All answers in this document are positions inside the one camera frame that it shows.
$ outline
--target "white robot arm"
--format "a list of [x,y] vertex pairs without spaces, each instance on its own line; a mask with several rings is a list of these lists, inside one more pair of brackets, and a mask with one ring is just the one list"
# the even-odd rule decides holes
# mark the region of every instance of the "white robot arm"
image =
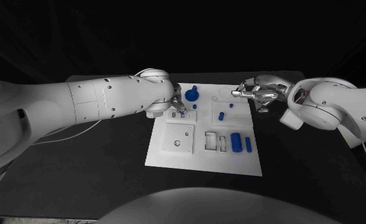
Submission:
[[155,118],[171,105],[185,112],[180,86],[162,70],[44,85],[0,81],[0,167],[38,138],[64,127],[141,111]]
[[293,130],[304,122],[324,130],[341,124],[366,141],[366,89],[357,89],[345,80],[314,78],[292,84],[260,75],[240,83],[231,96],[253,99],[260,113],[267,112],[265,107],[273,100],[285,101],[288,109],[279,121]]

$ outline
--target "black table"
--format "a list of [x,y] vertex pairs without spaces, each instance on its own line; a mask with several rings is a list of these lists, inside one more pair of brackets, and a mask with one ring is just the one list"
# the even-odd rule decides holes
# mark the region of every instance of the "black table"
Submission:
[[[174,82],[237,85],[263,72],[171,74]],[[296,82],[299,72],[266,72]],[[73,77],[83,80],[96,77]],[[79,137],[31,146],[0,182],[0,216],[97,219],[135,198],[174,188],[214,187],[291,202],[344,223],[361,222],[366,175],[338,131],[279,123],[285,103],[253,112],[263,177],[144,166],[154,120],[103,120]],[[76,125],[53,138],[82,131]]]

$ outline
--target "blue object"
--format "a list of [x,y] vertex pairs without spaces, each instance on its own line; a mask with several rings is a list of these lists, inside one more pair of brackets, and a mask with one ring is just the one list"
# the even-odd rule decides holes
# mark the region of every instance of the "blue object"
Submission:
[[249,137],[244,138],[244,144],[246,144],[246,152],[250,153],[252,152],[252,146],[250,146],[250,139],[249,139]]
[[231,147],[231,151],[234,153],[242,152],[242,139],[240,139],[240,134],[239,133],[231,133],[230,134],[230,147]]
[[193,88],[190,90],[187,90],[184,96],[185,96],[185,99],[188,101],[195,101],[197,100],[200,95],[198,95],[197,87],[195,86],[193,86]]
[[220,121],[223,120],[223,115],[224,115],[224,113],[220,112],[220,113],[218,113],[218,120],[220,120]]

